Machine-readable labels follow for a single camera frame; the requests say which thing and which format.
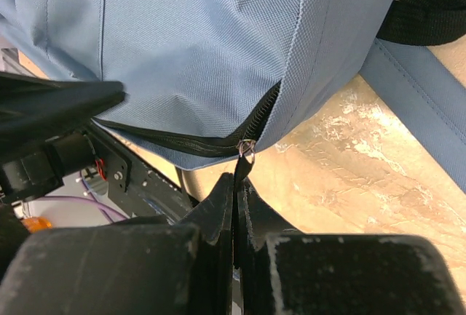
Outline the blue student backpack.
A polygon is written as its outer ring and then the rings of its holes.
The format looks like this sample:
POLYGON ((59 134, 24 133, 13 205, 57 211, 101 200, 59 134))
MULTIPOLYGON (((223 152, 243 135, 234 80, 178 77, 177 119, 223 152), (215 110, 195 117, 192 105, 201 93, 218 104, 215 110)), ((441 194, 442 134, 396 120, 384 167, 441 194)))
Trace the blue student backpack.
POLYGON ((97 123, 186 170, 274 145, 361 75, 465 186, 465 88, 430 52, 465 0, 1 0, 1 34, 51 79, 122 82, 97 123))

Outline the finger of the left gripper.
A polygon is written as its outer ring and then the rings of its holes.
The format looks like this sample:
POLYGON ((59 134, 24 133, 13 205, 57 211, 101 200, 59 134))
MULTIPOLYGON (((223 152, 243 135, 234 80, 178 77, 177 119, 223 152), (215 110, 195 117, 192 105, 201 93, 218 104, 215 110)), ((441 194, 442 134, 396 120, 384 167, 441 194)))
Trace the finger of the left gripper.
POLYGON ((2 72, 1 136, 56 136, 124 100, 118 81, 53 81, 2 72))

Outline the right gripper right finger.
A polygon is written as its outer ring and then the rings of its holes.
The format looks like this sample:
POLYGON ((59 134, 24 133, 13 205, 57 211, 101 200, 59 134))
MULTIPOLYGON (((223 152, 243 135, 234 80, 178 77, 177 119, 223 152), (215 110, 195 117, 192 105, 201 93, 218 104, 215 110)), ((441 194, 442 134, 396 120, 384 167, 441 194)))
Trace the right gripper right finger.
POLYGON ((245 314, 463 314, 443 256, 409 234, 306 234, 245 180, 236 261, 245 314))

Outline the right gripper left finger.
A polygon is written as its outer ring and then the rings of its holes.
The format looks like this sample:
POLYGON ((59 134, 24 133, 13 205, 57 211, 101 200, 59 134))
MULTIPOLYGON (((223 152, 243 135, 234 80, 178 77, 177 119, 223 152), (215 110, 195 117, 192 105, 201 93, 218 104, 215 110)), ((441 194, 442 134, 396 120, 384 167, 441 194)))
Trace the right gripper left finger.
POLYGON ((231 174, 178 223, 132 218, 30 235, 1 282, 3 314, 230 314, 231 174))

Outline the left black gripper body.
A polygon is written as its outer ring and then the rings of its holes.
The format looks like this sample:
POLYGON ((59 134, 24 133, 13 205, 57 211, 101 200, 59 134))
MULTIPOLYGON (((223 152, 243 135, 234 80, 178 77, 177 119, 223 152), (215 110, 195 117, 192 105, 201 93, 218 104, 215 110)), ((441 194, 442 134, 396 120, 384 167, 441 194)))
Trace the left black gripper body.
POLYGON ((64 185, 64 178, 87 172, 125 192, 131 163, 122 144, 88 125, 1 163, 1 203, 33 201, 64 185))

